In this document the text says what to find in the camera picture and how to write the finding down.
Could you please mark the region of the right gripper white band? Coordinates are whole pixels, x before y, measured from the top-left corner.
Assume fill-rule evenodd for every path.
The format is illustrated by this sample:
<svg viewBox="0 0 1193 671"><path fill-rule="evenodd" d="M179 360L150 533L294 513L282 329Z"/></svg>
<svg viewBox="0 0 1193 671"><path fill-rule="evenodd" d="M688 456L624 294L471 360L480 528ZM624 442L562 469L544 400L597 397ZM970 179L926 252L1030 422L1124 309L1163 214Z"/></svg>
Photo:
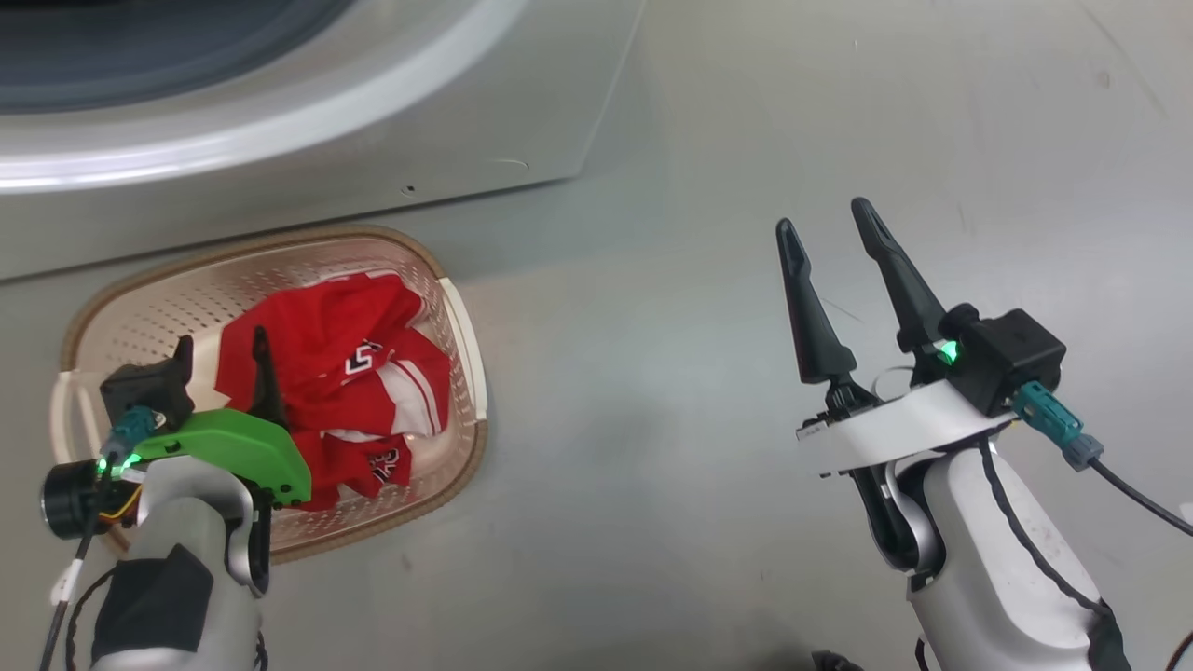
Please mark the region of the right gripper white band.
<svg viewBox="0 0 1193 671"><path fill-rule="evenodd" d="M879 267L898 319L898 346L905 353L932 352L942 340L945 310L911 257L865 197L851 201L851 213L863 246ZM811 283L811 263L795 224L775 224L781 283L787 298L789 324L801 382L843 383L852 378L857 358L840 343ZM796 455L814 474L835 474L900 461L984 436L1015 418L1008 411L984 415L968 402L954 384L939 381L908 390L905 395L840 421L826 420L796 432Z"/></svg>

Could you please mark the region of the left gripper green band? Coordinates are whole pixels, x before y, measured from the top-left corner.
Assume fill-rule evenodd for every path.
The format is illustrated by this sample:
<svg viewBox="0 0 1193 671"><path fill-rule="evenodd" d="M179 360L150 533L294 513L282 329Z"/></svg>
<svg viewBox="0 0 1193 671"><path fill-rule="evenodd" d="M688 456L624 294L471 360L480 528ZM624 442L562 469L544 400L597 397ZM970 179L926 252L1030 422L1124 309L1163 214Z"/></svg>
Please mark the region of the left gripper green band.
<svg viewBox="0 0 1193 671"><path fill-rule="evenodd" d="M193 336L180 336L174 361L192 369ZM313 498L313 478L289 433L282 387L264 326L253 328L252 357L256 364L251 415L233 408L194 413L172 433L152 436L132 449L141 461L192 456L267 490L284 506Z"/></svg>

